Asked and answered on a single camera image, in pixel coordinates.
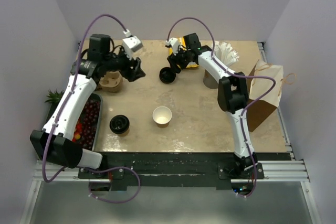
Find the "black plastic cup lid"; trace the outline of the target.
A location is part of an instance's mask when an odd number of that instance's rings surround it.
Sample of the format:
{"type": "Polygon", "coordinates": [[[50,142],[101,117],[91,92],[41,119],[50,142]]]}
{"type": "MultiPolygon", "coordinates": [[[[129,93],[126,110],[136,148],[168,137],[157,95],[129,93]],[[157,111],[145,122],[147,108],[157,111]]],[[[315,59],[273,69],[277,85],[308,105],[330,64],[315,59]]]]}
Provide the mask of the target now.
{"type": "Polygon", "coordinates": [[[130,121],[125,115],[116,115],[110,120],[109,126],[113,133],[118,134],[130,127],[130,121]]]}

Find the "brown paper cup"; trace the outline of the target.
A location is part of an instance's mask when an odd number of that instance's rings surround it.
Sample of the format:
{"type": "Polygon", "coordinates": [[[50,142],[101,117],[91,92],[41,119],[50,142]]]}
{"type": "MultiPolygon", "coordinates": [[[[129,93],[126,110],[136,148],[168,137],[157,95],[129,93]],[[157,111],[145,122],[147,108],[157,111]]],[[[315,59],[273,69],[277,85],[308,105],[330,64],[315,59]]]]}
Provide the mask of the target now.
{"type": "Polygon", "coordinates": [[[172,111],[166,106],[159,106],[154,109],[152,118],[158,127],[167,127],[172,119],[172,111]]]}
{"type": "Polygon", "coordinates": [[[127,128],[127,130],[125,130],[124,132],[122,132],[122,133],[118,133],[118,136],[120,136],[120,137],[124,137],[124,136],[128,135],[129,132],[130,132],[130,128],[127,128]]]}

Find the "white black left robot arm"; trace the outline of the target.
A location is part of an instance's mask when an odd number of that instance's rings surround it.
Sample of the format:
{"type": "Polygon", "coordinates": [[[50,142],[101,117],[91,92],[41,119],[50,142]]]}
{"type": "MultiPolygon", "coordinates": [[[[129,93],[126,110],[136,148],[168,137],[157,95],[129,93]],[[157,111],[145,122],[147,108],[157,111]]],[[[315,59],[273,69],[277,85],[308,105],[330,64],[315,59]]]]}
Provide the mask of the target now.
{"type": "Polygon", "coordinates": [[[72,66],[68,85],[54,113],[42,130],[34,130],[30,141],[41,160],[69,168],[88,167],[97,178],[108,174],[109,165],[100,153],[82,148],[72,141],[76,124],[91,94],[107,72],[118,71],[130,82],[145,76],[141,59],[133,58],[142,48],[140,39],[122,40],[119,52],[110,48],[111,37],[93,34],[89,47],[72,66]]]}

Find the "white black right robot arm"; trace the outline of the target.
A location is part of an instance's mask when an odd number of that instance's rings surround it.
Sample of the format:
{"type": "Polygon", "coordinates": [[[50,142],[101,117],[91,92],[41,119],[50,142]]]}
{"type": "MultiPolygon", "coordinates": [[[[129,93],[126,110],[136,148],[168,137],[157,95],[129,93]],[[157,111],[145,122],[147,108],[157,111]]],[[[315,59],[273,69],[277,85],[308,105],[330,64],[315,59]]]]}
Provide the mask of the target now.
{"type": "Polygon", "coordinates": [[[174,73],[180,73],[190,62],[203,67],[218,84],[217,102],[226,113],[232,127],[234,140],[234,173],[239,178],[246,178],[258,172],[257,157],[248,133],[245,108],[248,94],[245,75],[242,72],[231,73],[207,45],[201,45],[196,33],[184,36],[185,45],[179,39],[169,38],[165,42],[172,53],[167,60],[174,73]]]}

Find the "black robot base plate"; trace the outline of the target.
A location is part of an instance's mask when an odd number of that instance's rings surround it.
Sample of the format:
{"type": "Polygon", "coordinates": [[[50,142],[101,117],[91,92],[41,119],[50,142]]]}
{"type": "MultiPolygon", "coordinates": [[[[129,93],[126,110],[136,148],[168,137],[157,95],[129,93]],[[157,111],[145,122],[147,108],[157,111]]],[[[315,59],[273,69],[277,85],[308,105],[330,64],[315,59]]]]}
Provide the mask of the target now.
{"type": "Polygon", "coordinates": [[[235,179],[263,179],[261,163],[239,161],[233,153],[104,152],[97,172],[81,169],[80,179],[106,180],[112,190],[128,186],[232,188],[235,179]]]}

